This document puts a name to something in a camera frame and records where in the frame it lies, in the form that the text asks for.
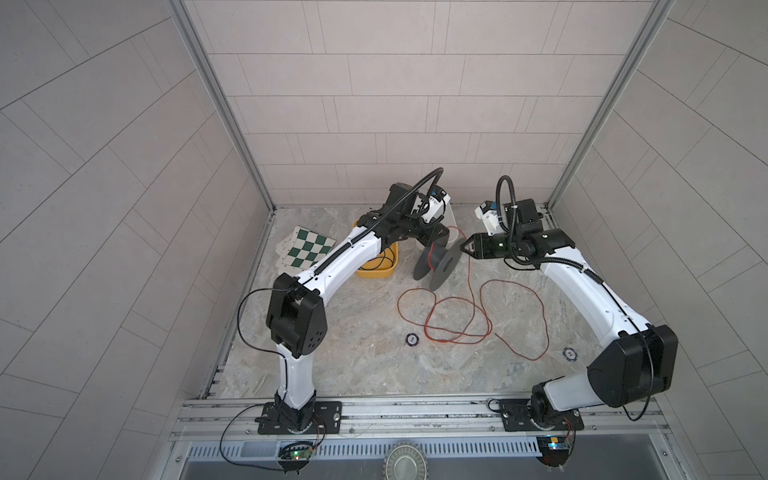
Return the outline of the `grey cable spool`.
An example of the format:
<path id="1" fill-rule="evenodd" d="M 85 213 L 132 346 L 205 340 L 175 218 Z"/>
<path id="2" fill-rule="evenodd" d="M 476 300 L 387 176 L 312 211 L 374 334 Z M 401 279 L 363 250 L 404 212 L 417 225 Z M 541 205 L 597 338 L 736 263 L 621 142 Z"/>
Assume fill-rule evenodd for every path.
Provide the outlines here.
<path id="1" fill-rule="evenodd" d="M 446 282 L 463 255 L 459 241 L 450 247 L 446 247 L 443 242 L 436 243 L 428 260 L 422 259 L 421 253 L 412 274 L 414 280 L 428 278 L 428 289 L 432 292 L 437 291 Z"/>

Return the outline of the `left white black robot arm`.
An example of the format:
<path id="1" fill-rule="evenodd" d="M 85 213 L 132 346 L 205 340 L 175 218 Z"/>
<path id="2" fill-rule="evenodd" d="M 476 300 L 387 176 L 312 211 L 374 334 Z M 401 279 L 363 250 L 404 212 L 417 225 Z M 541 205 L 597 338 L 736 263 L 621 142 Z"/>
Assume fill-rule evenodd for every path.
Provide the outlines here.
<path id="1" fill-rule="evenodd" d="M 313 423 L 317 392 L 313 383 L 313 353 L 328 329 L 325 306 L 340 287 L 366 263 L 400 241 L 414 239 L 431 250 L 448 243 L 443 223 L 450 200 L 438 185 L 441 167 L 411 186 L 389 188 L 385 203 L 362 215 L 350 234 L 308 269 L 295 276 L 280 275 L 266 289 L 270 302 L 266 326 L 272 349 L 238 337 L 249 348 L 279 358 L 279 386 L 268 420 L 291 433 L 303 433 Z"/>

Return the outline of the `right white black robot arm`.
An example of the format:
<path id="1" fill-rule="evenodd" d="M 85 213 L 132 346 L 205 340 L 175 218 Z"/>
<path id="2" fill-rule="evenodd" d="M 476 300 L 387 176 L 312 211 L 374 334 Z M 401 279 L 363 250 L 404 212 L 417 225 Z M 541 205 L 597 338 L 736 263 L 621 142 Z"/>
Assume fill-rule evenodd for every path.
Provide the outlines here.
<path id="1" fill-rule="evenodd" d="M 583 372 L 533 387 L 528 412 L 537 428 L 557 428 L 582 407 L 648 403 L 671 387 L 676 334 L 652 325 L 624 302 L 564 231 L 544 228 L 533 200 L 512 197 L 504 203 L 495 197 L 475 213 L 485 230 L 464 241 L 462 251 L 477 260 L 502 259 L 514 269 L 542 272 L 576 306 L 602 348 Z"/>

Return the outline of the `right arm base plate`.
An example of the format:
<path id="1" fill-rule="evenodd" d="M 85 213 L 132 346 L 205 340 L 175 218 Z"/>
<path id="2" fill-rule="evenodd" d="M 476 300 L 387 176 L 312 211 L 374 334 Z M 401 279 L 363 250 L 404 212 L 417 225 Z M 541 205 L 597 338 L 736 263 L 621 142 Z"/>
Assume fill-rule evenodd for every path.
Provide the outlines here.
<path id="1" fill-rule="evenodd" d="M 493 410 L 501 416 L 507 432 L 581 431 L 585 428 L 577 410 L 557 411 L 543 397 L 499 399 L 494 403 Z"/>

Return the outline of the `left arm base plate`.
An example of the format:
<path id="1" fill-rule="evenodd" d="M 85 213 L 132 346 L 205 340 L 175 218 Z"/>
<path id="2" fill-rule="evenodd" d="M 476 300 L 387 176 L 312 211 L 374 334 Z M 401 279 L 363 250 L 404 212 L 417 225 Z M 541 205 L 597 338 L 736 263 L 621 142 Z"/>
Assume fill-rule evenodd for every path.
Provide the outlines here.
<path id="1" fill-rule="evenodd" d="M 256 418 L 259 435 L 337 434 L 340 431 L 342 403 L 310 401 L 301 409 L 268 402 Z"/>

